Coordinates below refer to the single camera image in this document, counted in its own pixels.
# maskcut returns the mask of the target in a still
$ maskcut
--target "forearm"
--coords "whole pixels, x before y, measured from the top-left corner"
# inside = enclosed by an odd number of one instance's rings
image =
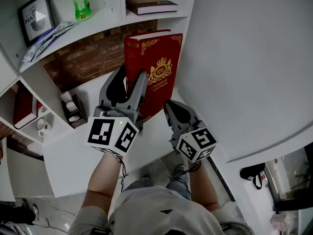
[[[93,171],[83,206],[96,206],[109,213],[121,163],[112,155],[104,154]]]
[[[197,171],[191,172],[189,175],[192,200],[204,206],[210,212],[220,209],[221,206],[219,205],[216,191],[207,175],[204,165],[201,165]]]
[[[120,169],[121,163],[114,156],[104,154],[91,175],[88,190],[113,197]]]

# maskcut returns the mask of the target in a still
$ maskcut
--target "gold crown emblem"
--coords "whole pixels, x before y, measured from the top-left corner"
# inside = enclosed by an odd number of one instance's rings
[[[166,64],[166,58],[165,57],[162,57],[160,60],[157,61],[156,65],[157,66],[161,66],[161,65],[164,65]]]

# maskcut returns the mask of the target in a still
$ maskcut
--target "book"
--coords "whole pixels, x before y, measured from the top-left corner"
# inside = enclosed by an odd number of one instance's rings
[[[125,37],[127,93],[133,89],[141,70],[148,74],[146,95],[139,112],[147,121],[171,99],[182,44],[182,33],[149,31]]]
[[[126,8],[141,15],[177,11],[178,5],[168,0],[126,0]]]
[[[15,98],[13,125],[20,130],[29,122],[37,118],[37,100],[32,93],[20,85]]]

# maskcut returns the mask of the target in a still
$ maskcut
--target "picture frame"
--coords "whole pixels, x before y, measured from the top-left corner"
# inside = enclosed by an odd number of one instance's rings
[[[31,0],[18,9],[18,16],[27,47],[33,45],[55,24],[51,13],[50,0]]]

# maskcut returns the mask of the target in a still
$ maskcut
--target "red book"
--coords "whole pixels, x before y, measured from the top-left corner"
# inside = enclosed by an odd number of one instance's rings
[[[24,85],[20,85],[15,98],[13,124],[21,129],[37,118],[37,100]]]
[[[146,121],[171,99],[179,61],[182,34],[170,30],[149,31],[125,37],[127,90],[131,91],[141,70],[148,74],[145,100],[139,112]]]

